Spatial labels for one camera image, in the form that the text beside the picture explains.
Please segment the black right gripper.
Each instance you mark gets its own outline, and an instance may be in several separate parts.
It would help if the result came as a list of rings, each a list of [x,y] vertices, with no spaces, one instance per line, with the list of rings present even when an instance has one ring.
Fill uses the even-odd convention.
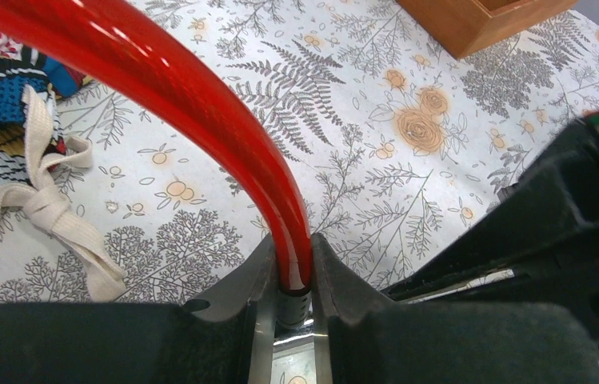
[[[410,277],[397,302],[542,302],[599,347],[599,111],[576,119],[498,191],[499,205]]]

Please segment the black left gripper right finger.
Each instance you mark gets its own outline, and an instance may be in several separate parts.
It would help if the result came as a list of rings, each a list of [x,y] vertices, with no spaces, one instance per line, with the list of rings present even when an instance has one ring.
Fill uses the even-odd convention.
[[[319,383],[599,383],[599,353],[564,308],[394,302],[314,234]]]

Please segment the red cable lock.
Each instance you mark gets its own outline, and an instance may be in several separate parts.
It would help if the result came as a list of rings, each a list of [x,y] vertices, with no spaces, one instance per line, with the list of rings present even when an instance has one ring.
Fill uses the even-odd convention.
[[[123,1],[0,1],[0,30],[113,87],[225,167],[269,225],[281,290],[308,291],[309,222],[286,161],[246,106],[179,41]]]

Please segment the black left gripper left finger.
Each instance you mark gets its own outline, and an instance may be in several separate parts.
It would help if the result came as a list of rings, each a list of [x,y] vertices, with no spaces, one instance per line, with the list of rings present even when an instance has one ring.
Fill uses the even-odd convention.
[[[278,273],[265,238],[182,305],[0,305],[0,383],[267,383]]]

